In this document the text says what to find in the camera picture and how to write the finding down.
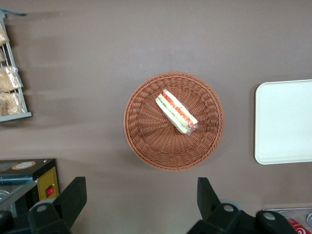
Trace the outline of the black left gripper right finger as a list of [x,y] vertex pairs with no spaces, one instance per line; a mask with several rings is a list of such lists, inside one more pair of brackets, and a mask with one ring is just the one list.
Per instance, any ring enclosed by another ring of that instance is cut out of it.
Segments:
[[255,217],[230,203],[222,203],[209,180],[197,180],[197,205],[202,219],[190,234],[295,234],[296,230],[279,213],[259,211]]

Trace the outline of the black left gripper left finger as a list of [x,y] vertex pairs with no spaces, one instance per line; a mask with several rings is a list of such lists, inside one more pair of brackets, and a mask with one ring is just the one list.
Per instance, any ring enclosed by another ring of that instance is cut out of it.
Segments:
[[70,234],[71,228],[87,202],[86,178],[76,177],[64,191],[49,202],[37,203],[21,216],[0,212],[2,234]]

